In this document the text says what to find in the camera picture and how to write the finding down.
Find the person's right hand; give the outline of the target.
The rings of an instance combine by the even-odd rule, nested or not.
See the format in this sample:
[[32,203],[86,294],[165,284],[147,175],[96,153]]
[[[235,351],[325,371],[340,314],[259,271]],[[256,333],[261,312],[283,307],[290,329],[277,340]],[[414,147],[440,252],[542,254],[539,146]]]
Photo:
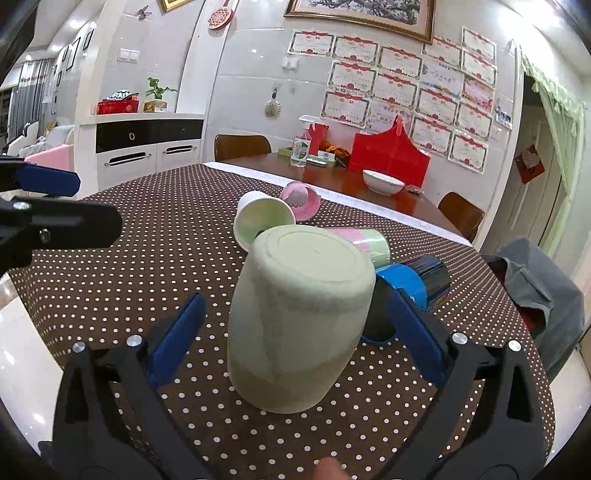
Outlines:
[[349,480],[351,477],[337,459],[325,457],[315,465],[312,478],[314,480]]

